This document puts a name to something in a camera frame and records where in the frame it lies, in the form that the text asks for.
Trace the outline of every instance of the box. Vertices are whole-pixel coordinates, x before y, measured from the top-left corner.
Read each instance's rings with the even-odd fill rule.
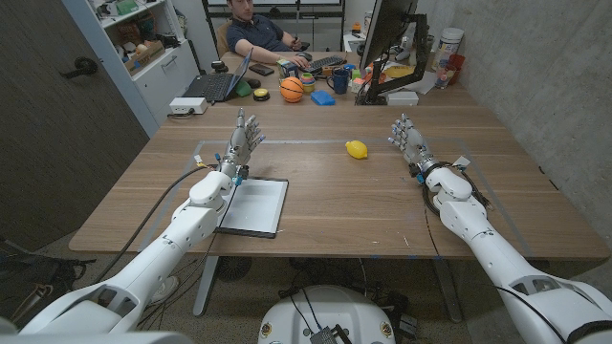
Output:
[[[132,58],[123,63],[123,65],[130,75],[135,75],[140,72],[142,68],[146,67],[146,65],[160,58],[164,53],[164,44],[162,44],[161,41],[155,41],[142,54],[132,56]]]
[[[134,0],[118,0],[116,6],[119,15],[126,15],[138,10],[138,5]]]
[[[281,77],[293,76],[293,77],[299,78],[297,66],[293,62],[290,62],[284,58],[281,58],[278,61],[276,61],[276,64],[278,65],[278,72],[280,73]]]

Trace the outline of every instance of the blue mug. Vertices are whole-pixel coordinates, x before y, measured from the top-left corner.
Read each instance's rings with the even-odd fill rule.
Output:
[[[336,92],[337,95],[344,95],[348,89],[349,73],[345,69],[336,69],[332,76],[327,77],[327,85]],[[329,80],[334,82],[334,86],[329,83]]]

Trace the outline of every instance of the cable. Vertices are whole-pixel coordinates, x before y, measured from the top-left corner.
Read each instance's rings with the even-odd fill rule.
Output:
[[[229,203],[228,203],[228,209],[230,208],[230,205],[231,205],[231,202],[232,202],[232,201],[233,201],[233,197],[232,197],[232,198],[229,200]],[[223,223],[223,220],[225,220],[226,215],[228,215],[228,212],[227,212],[227,211],[225,212],[225,214],[223,214],[223,217],[221,218],[221,222],[219,222],[219,224],[222,224],[222,223]],[[198,283],[198,281],[200,280],[200,277],[202,277],[202,273],[200,273],[200,276],[198,276],[198,278],[196,278],[196,280],[195,280],[195,281],[193,281],[193,283],[192,283],[192,284],[191,284],[189,287],[187,287],[187,289],[186,289],[186,290],[184,290],[184,291],[183,291],[183,292],[182,292],[180,295],[178,295],[177,297],[175,297],[174,299],[172,299],[172,301],[170,301],[170,302],[168,303],[168,300],[170,299],[170,297],[172,297],[172,295],[174,295],[174,293],[175,293],[175,292],[177,292],[177,291],[178,291],[178,289],[179,289],[181,286],[183,286],[183,285],[184,285],[184,284],[185,284],[185,283],[186,283],[186,282],[189,280],[189,278],[191,278],[191,276],[193,276],[193,273],[195,273],[195,271],[196,271],[196,270],[197,270],[197,269],[198,269],[198,268],[199,268],[199,267],[200,267],[200,266],[201,266],[201,265],[204,263],[204,261],[207,259],[207,257],[208,257],[208,253],[210,252],[210,249],[212,248],[212,244],[214,243],[214,240],[215,240],[216,238],[217,238],[217,233],[215,232],[215,233],[214,233],[214,236],[212,237],[212,240],[210,240],[210,244],[208,245],[208,248],[207,248],[206,253],[204,254],[204,257],[202,257],[202,258],[200,259],[200,261],[198,262],[198,265],[195,267],[195,269],[193,269],[193,270],[191,271],[191,273],[189,274],[189,276],[188,276],[188,277],[187,277],[187,278],[186,278],[186,279],[185,279],[185,280],[184,280],[184,281],[183,281],[183,282],[182,282],[182,283],[179,285],[179,287],[177,287],[177,288],[176,288],[176,289],[175,289],[175,290],[174,290],[172,293],[170,293],[170,294],[168,295],[168,297],[165,299],[165,301],[163,301],[163,303],[162,303],[162,304],[160,304],[160,305],[159,305],[159,306],[158,306],[158,307],[157,307],[155,310],[153,310],[153,312],[151,312],[151,313],[150,313],[149,315],[147,315],[147,316],[146,316],[146,317],[145,317],[143,320],[141,320],[141,321],[138,323],[138,325],[137,325],[137,326],[142,325],[142,326],[144,327],[144,323],[146,323],[146,321],[147,321],[148,319],[150,319],[150,318],[151,318],[151,316],[153,316],[153,314],[154,314],[155,312],[157,312],[157,311],[160,309],[160,306],[162,306],[162,305],[166,305],[166,303],[167,303],[167,307],[165,307],[165,308],[166,308],[166,309],[167,309],[167,308],[169,308],[169,307],[170,307],[170,306],[172,306],[172,305],[173,305],[173,304],[174,304],[174,303],[175,303],[177,300],[179,300],[181,297],[183,297],[183,295],[185,295],[185,294],[186,294],[188,291],[190,291],[190,290],[191,290],[191,288],[193,288],[193,286],[195,286],[195,284],[196,284],[196,283]],[[153,319],[153,323],[155,323],[155,320],[158,318],[158,316],[159,316],[159,315],[156,315],[156,316],[155,316],[155,318]]]
[[[310,330],[310,333],[311,333],[311,335],[312,335],[312,333],[314,333],[314,332],[313,332],[313,329],[311,329],[311,328],[310,328],[310,325],[308,325],[308,321],[306,321],[306,317],[304,317],[304,314],[302,314],[302,312],[300,312],[300,311],[299,311],[299,308],[298,308],[298,307],[297,307],[297,305],[295,304],[295,301],[294,301],[294,296],[293,296],[293,295],[289,295],[289,298],[291,298],[291,302],[293,302],[293,303],[294,303],[295,310],[296,310],[296,311],[299,313],[299,315],[301,315],[301,316],[302,316],[302,319],[304,319],[304,322],[306,323],[306,326],[308,327],[308,330]]]
[[[94,285],[96,283],[99,283],[102,278],[104,278],[104,276],[108,273],[108,271],[110,271],[110,269],[113,268],[113,266],[118,262],[118,260],[121,258],[121,256],[123,255],[123,253],[125,253],[125,251],[127,251],[127,249],[130,247],[130,245],[132,245],[132,243],[134,242],[134,240],[136,239],[136,237],[138,236],[138,234],[141,232],[141,230],[144,228],[144,225],[146,225],[147,221],[149,221],[149,219],[151,218],[151,216],[153,215],[153,213],[155,212],[155,210],[157,209],[157,207],[160,205],[160,203],[164,200],[165,196],[170,192],[170,190],[172,190],[172,188],[174,188],[174,186],[176,186],[178,183],[180,183],[183,179],[189,177],[190,175],[192,175],[193,173],[205,169],[205,168],[209,168],[209,166],[199,166],[196,167],[194,169],[192,169],[191,171],[185,173],[183,176],[179,177],[178,180],[176,180],[174,183],[172,183],[171,186],[169,186],[165,191],[164,194],[162,194],[162,197],[160,197],[159,200],[157,200],[157,202],[155,203],[155,205],[153,205],[153,207],[151,208],[151,210],[149,210],[149,213],[146,214],[146,216],[144,217],[144,220],[142,220],[141,225],[138,226],[138,228],[136,228],[136,230],[134,231],[134,234],[132,234],[132,237],[127,241],[127,243],[125,243],[125,245],[123,246],[123,248],[121,249],[121,251],[119,253],[117,253],[117,255],[115,256],[115,258],[113,259],[113,261],[111,261],[108,266],[106,266],[106,269],[104,269],[104,271],[98,276],[98,278],[96,278],[96,280],[91,284]]]
[[[177,119],[188,119],[188,118],[192,118],[193,115],[202,115],[202,114],[194,114],[195,113],[195,109],[194,108],[190,108],[189,111],[187,111],[186,114],[168,114],[167,117],[168,118],[177,118]]]
[[[306,296],[306,301],[308,302],[308,306],[310,307],[310,312],[313,313],[313,318],[315,319],[315,322],[317,323],[318,330],[323,331],[323,328],[321,328],[321,325],[318,323],[317,316],[315,315],[315,310],[313,310],[313,305],[310,303],[310,300],[308,299],[308,294],[306,293],[306,290],[302,288],[302,292],[304,293],[304,296]]]
[[[518,300],[520,300],[520,302],[522,302],[523,304],[525,304],[525,306],[529,307],[532,311],[534,311],[535,314],[537,314],[537,316],[539,316],[542,321],[544,321],[546,323],[546,325],[548,325],[551,330],[553,330],[553,332],[557,335],[557,337],[559,338],[559,340],[561,341],[561,343],[563,344],[567,344],[567,341],[563,338],[563,336],[561,335],[561,333],[559,333],[557,331],[557,329],[555,328],[555,326],[553,326],[553,324],[551,324],[551,322],[544,316],[544,314],[542,314],[541,312],[539,312],[538,310],[536,310],[536,308],[532,305],[529,304],[529,302],[525,301],[522,297],[518,296],[518,294],[516,294],[515,292],[511,291],[511,290],[507,290],[505,288],[501,288],[498,286],[494,286],[494,285],[488,285],[485,284],[483,286],[489,286],[489,287],[494,287],[497,290],[503,290],[505,292],[507,292],[508,294],[516,297]]]
[[[361,264],[361,271],[363,271],[363,296],[367,297],[367,278],[365,277],[365,268],[363,267],[363,261],[359,258]]]
[[[487,200],[487,198],[485,196],[483,196],[482,192],[480,192],[478,190],[478,187],[476,187],[476,184],[471,180],[471,178],[468,176],[466,171],[461,171],[461,174],[466,178],[468,183],[470,183],[471,188],[472,188],[472,194],[473,194],[474,198],[478,202],[480,202],[480,204],[482,204],[483,206],[489,206],[491,204],[491,202],[489,200]]]
[[[450,267],[448,266],[448,263],[446,260],[443,260],[445,262],[445,267],[447,267],[448,273],[450,274],[450,277],[452,278],[452,271],[450,270]],[[507,290],[505,288],[502,287],[498,287],[496,285],[492,285],[492,284],[486,284],[486,283],[469,283],[469,282],[464,282],[462,284],[466,284],[466,285],[477,285],[477,286],[485,286],[485,287],[492,287],[495,288],[497,290],[502,290],[512,296],[514,296],[515,298],[517,298],[520,302],[522,302],[525,306],[527,306],[530,310],[534,311],[534,313],[539,316],[542,321],[544,321],[546,323],[546,325],[548,325],[548,327],[551,328],[551,330],[553,330],[553,332],[557,335],[557,337],[559,338],[559,340],[561,341],[561,343],[563,344],[567,344],[567,341],[563,338],[563,335],[561,335],[561,333],[555,328],[555,326],[546,318],[546,316],[544,316],[544,314],[542,314],[541,312],[539,312],[534,306],[530,305],[529,302],[527,302],[525,299],[523,299],[522,297],[520,297],[517,293],[515,293],[512,290]]]
[[[425,205],[427,205],[427,208],[432,213],[436,214],[436,216],[439,217],[440,210],[438,210],[438,208],[436,208],[435,205],[433,205],[433,203],[429,199],[429,187],[426,184],[423,184],[421,187],[423,188],[423,201],[425,202]]]
[[[382,67],[381,67],[381,73],[384,71],[384,67],[386,66],[386,63],[389,61],[389,54],[390,54],[390,47],[389,49],[387,49],[386,52],[386,60],[383,63]],[[357,92],[357,96],[355,97],[355,105],[357,105],[357,100],[359,99],[359,97],[361,96],[361,92],[363,91],[363,89],[365,88],[365,85],[367,85],[370,81],[372,81],[372,77],[369,78],[369,80],[365,81],[362,85],[360,90]]]

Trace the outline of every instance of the man's arm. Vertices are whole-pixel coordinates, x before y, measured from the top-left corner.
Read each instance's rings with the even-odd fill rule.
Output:
[[[299,38],[294,39],[291,34],[287,32],[283,32],[282,42],[294,52],[300,50],[302,47],[302,41]]]
[[[294,64],[296,64],[299,67],[308,67],[308,61],[302,57],[302,56],[287,56],[287,57],[283,57],[277,53],[271,52],[267,49],[261,48],[261,47],[257,47],[257,46],[253,46],[251,44],[251,42],[249,42],[246,39],[240,39],[237,43],[236,43],[236,52],[238,54],[241,54],[243,56],[246,56],[252,49],[252,55],[251,55],[251,59],[253,59],[254,61],[257,62],[263,62],[263,63],[270,63],[270,64],[274,64],[276,63],[276,61],[278,61],[280,58],[284,58],[288,61],[293,62]]]

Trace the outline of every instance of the dark shirt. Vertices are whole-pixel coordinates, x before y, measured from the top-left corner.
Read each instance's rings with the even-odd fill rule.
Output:
[[[255,14],[252,24],[237,19],[231,21],[228,27],[229,49],[236,53],[236,43],[241,39],[248,40],[252,45],[267,49],[271,52],[290,52],[291,49],[282,42],[283,31],[270,19]]]

